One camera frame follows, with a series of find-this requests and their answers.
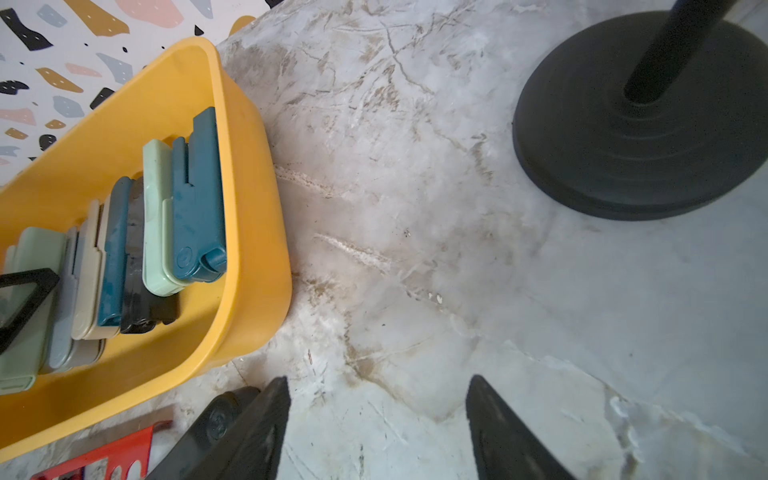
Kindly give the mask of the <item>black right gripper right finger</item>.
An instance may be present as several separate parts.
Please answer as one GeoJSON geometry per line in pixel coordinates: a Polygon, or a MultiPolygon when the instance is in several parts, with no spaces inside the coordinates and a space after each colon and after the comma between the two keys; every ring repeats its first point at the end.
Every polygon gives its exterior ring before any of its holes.
{"type": "Polygon", "coordinates": [[[480,479],[574,479],[483,376],[465,406],[480,479]]]}

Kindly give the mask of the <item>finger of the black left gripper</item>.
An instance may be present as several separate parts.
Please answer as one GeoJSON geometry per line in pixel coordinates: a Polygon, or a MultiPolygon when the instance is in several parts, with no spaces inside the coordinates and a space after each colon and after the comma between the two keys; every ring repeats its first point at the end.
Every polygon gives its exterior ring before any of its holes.
{"type": "Polygon", "coordinates": [[[10,312],[4,311],[1,326],[1,353],[4,353],[23,331],[42,303],[59,283],[59,275],[50,268],[25,270],[1,275],[2,289],[21,287],[21,295],[11,295],[10,312]]]}

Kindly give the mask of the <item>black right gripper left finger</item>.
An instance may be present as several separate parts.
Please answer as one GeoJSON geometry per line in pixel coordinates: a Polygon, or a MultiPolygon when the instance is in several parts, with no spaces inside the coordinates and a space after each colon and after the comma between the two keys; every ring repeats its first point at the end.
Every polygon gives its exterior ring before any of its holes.
{"type": "Polygon", "coordinates": [[[188,479],[274,479],[291,398],[286,377],[273,379],[244,409],[188,479]]]}

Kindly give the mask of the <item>mint pruning pliers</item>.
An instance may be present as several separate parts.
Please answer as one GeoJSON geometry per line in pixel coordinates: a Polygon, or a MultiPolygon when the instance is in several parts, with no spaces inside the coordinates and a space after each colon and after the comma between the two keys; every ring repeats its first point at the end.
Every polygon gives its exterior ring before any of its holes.
{"type": "Polygon", "coordinates": [[[160,140],[143,146],[144,239],[142,277],[154,295],[168,297],[188,282],[173,274],[172,150],[160,140]]]}
{"type": "Polygon", "coordinates": [[[6,250],[1,278],[3,395],[30,389],[42,369],[66,245],[63,233],[29,227],[6,250]]]}

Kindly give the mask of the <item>grey pruning pliers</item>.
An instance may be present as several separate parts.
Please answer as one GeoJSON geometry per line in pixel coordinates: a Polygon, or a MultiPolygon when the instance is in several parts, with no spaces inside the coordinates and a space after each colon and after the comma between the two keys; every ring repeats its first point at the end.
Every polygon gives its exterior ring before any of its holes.
{"type": "Polygon", "coordinates": [[[100,359],[106,345],[105,340],[76,340],[72,337],[79,279],[78,228],[70,228],[66,237],[60,281],[52,307],[48,346],[40,369],[42,375],[63,373],[93,364],[100,359]]]}

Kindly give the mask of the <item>teal pruning pliers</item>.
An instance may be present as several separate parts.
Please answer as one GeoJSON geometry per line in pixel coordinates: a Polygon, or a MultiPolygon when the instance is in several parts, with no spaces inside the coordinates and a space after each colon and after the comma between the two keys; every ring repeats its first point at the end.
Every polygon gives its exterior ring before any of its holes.
{"type": "Polygon", "coordinates": [[[118,327],[121,322],[127,259],[128,210],[133,183],[131,178],[121,177],[113,186],[109,198],[105,229],[104,272],[96,316],[100,327],[118,327]]]}
{"type": "Polygon", "coordinates": [[[190,277],[213,282],[227,269],[220,150],[216,111],[209,107],[193,120],[188,142],[188,184],[194,191],[189,221],[195,222],[192,240],[195,267],[190,277]]]}
{"type": "Polygon", "coordinates": [[[173,273],[179,280],[190,282],[194,267],[193,249],[190,246],[187,205],[189,203],[188,149],[184,137],[172,144],[172,220],[173,220],[173,273]]]}

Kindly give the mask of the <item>beige pruning pliers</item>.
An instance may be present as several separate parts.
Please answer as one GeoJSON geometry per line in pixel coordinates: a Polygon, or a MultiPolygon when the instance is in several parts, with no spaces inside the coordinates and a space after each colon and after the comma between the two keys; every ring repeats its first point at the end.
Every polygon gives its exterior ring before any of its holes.
{"type": "Polygon", "coordinates": [[[74,340],[109,339],[119,332],[118,326],[98,324],[104,249],[103,243],[98,243],[101,219],[101,203],[92,200],[87,219],[81,225],[76,248],[75,270],[78,284],[71,327],[71,337],[74,340]]]}

